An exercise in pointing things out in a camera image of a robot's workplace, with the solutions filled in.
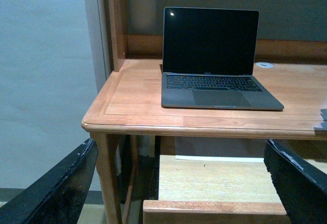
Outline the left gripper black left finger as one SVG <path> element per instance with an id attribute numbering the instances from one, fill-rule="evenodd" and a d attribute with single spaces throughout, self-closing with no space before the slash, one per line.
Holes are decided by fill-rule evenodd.
<path id="1" fill-rule="evenodd" d="M 89 138 L 1 207 L 1 223 L 77 223 L 98 156 Z"/>

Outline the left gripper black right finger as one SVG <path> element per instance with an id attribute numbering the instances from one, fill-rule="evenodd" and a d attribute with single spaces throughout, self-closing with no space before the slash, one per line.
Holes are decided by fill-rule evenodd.
<path id="1" fill-rule="evenodd" d="M 291 223 L 326 223 L 326 173 L 272 139 L 264 163 Z"/>

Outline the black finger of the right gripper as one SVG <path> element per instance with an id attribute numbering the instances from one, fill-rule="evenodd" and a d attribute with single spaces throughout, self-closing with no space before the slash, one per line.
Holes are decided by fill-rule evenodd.
<path id="1" fill-rule="evenodd" d="M 325 131 L 327 129 L 327 109 L 320 110 L 321 121 L 314 127 L 315 131 Z"/>

